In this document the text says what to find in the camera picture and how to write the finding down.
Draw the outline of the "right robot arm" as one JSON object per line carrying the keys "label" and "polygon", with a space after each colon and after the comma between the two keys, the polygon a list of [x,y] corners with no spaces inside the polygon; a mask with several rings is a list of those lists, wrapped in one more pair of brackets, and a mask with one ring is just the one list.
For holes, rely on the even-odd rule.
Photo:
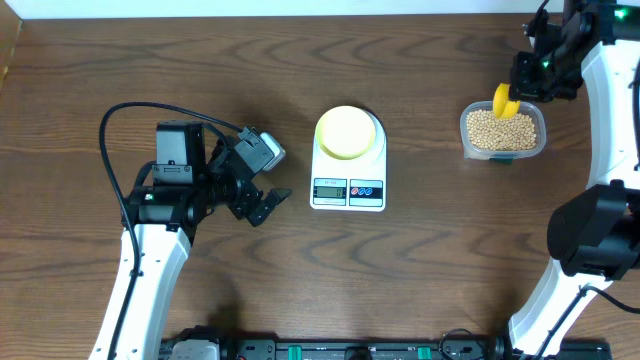
{"label": "right robot arm", "polygon": [[489,359],[557,357],[595,296],[637,311],[606,290],[639,266],[639,4],[567,1],[559,25],[540,6],[523,28],[533,49],[514,57],[509,97],[573,100],[586,87],[591,165],[585,191],[552,213],[548,265]]}

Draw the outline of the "yellow measuring scoop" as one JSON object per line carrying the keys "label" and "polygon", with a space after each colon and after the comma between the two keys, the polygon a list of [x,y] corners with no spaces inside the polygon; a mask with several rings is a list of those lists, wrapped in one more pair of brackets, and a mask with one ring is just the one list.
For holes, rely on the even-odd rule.
{"label": "yellow measuring scoop", "polygon": [[510,119],[517,115],[521,102],[509,97],[510,85],[501,83],[493,97],[492,109],[497,119]]}

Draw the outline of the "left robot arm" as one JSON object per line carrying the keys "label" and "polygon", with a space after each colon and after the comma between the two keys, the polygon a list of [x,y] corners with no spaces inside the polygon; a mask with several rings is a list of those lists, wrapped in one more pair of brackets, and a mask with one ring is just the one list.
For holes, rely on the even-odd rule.
{"label": "left robot arm", "polygon": [[156,359],[172,294],[199,223],[218,206],[261,225],[290,190],[259,190],[254,177],[285,156],[268,133],[244,128],[220,134],[205,153],[208,123],[169,121],[156,128],[156,158],[119,196],[122,224],[118,272],[93,359]]}

